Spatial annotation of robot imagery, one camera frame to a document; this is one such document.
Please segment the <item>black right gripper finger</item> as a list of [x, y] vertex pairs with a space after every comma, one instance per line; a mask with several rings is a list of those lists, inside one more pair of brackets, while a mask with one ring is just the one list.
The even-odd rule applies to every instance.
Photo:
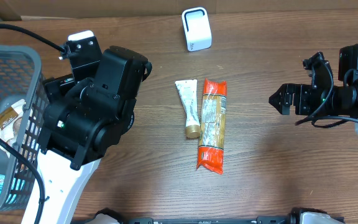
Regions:
[[268, 99], [272, 106], [291, 106], [293, 103], [294, 84], [283, 84], [273, 95]]
[[274, 108], [282, 115], [289, 115], [291, 106], [275, 105]]

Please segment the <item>orange pasta package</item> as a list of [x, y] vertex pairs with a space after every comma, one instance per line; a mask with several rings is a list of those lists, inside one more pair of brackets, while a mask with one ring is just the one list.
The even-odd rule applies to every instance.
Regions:
[[197, 167], [223, 174], [227, 82], [204, 81]]

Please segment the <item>white tube with gold cap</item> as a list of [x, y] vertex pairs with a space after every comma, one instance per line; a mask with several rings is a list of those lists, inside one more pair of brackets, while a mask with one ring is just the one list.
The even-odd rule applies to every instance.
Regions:
[[185, 136], [189, 139], [199, 138], [201, 125], [198, 117], [197, 80], [177, 80], [175, 86], [186, 114]]

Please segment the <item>brown snack pouch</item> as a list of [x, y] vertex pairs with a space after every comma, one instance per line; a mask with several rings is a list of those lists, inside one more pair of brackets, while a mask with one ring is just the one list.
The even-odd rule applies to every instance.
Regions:
[[16, 101], [0, 113], [0, 138], [12, 146], [19, 134], [25, 99]]

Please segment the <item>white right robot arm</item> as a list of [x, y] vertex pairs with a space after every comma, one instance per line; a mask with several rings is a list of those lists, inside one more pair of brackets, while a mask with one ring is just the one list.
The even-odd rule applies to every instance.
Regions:
[[333, 128], [347, 122], [355, 124], [358, 135], [358, 44], [343, 47], [339, 51], [338, 79], [340, 86], [334, 84], [334, 75], [322, 52], [316, 52], [303, 60], [311, 83], [285, 83], [272, 94], [268, 102], [282, 115], [288, 115], [295, 108], [303, 119], [296, 125], [329, 120], [325, 128]]

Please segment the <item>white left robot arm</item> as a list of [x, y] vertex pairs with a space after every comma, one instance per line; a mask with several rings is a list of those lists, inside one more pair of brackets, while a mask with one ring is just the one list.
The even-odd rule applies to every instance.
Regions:
[[140, 84], [152, 70], [147, 57], [118, 46], [67, 45], [62, 58], [75, 82], [44, 83], [49, 103], [37, 140], [42, 182], [34, 185], [24, 223], [71, 222], [107, 149], [132, 127]]

